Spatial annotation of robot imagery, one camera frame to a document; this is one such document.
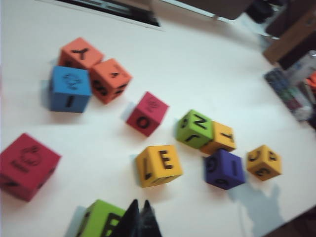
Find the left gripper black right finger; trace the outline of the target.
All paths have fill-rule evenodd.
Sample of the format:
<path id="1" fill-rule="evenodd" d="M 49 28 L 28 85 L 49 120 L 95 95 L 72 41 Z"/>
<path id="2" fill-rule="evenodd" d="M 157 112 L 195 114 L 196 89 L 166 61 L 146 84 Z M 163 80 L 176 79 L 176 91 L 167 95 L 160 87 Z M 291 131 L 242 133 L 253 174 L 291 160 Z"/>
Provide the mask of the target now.
<path id="1" fill-rule="evenodd" d="M 148 200 L 145 200 L 144 207 L 140 212 L 139 236 L 162 237 L 156 216 Z"/>

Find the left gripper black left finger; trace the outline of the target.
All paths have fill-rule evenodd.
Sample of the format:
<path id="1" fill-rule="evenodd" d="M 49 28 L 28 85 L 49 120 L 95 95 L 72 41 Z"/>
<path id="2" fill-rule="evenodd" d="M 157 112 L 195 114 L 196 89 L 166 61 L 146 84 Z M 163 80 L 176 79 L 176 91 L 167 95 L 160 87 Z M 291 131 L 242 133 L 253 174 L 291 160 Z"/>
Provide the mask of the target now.
<path id="1" fill-rule="evenodd" d="M 116 228 L 117 237 L 135 236 L 140 219 L 138 200 L 134 199 Z"/>

